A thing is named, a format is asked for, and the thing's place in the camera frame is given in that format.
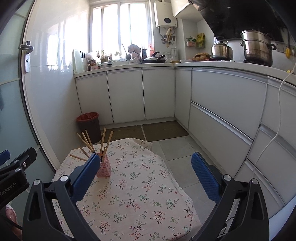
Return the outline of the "person's left hand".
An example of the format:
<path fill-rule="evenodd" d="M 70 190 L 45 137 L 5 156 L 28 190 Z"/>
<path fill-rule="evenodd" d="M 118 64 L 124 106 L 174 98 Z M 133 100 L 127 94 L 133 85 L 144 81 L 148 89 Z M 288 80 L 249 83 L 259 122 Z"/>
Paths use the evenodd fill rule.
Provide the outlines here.
<path fill-rule="evenodd" d="M 11 225 L 11 231 L 18 237 L 19 240 L 22 240 L 22 230 L 16 227 L 16 225 L 18 225 L 16 212 L 9 204 L 6 205 L 4 210 L 6 218 L 13 223 L 13 225 Z"/>

